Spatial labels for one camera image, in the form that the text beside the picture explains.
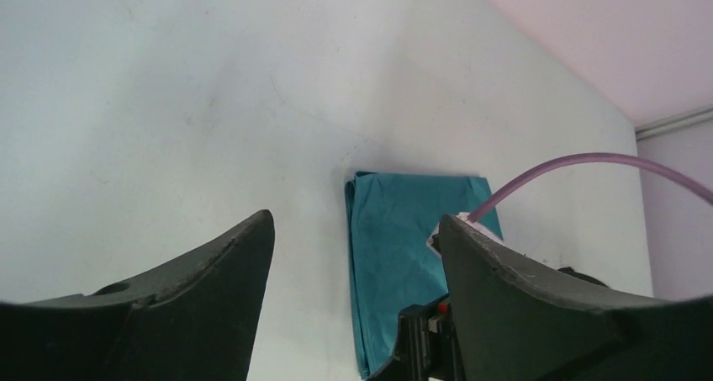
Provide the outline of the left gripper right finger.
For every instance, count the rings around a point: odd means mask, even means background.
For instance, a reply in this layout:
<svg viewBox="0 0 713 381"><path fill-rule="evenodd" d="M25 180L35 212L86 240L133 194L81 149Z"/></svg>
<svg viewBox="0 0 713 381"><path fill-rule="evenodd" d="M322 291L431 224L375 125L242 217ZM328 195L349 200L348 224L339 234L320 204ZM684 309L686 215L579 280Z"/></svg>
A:
<svg viewBox="0 0 713 381"><path fill-rule="evenodd" d="M470 380L709 380L712 300L585 282L452 215L439 243Z"/></svg>

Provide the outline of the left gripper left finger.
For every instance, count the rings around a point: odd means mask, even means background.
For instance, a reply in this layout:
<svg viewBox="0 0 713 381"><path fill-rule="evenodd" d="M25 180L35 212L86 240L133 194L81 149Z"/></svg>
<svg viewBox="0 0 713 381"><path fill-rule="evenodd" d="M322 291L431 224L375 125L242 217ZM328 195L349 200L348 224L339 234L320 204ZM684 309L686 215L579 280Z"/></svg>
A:
<svg viewBox="0 0 713 381"><path fill-rule="evenodd" d="M4 380L244 380L275 243L255 212L90 295L1 305Z"/></svg>

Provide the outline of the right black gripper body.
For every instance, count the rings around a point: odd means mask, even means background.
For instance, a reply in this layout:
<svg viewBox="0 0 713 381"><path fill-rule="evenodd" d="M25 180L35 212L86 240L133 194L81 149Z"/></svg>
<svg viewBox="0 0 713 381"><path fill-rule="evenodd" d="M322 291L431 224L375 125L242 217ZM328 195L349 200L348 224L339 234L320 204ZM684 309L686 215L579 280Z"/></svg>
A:
<svg viewBox="0 0 713 381"><path fill-rule="evenodd" d="M597 278L572 267L557 269L572 278L608 288ZM608 361L606 349L562 363L536 380L572 380ZM476 380L466 375L465 361L457 339L450 294L425 305L412 304L398 315L398 332L390 358L367 380Z"/></svg>

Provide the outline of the teal satin napkin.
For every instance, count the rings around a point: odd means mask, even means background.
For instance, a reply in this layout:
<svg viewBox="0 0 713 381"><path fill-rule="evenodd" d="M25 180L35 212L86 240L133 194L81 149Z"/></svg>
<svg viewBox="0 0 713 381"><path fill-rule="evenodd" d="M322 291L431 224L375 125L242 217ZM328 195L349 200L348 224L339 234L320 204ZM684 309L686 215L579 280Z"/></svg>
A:
<svg viewBox="0 0 713 381"><path fill-rule="evenodd" d="M399 312L447 293L427 240L444 214L476 209L491 195L477 176L357 172L345 185L351 317L361 378L392 355Z"/></svg>

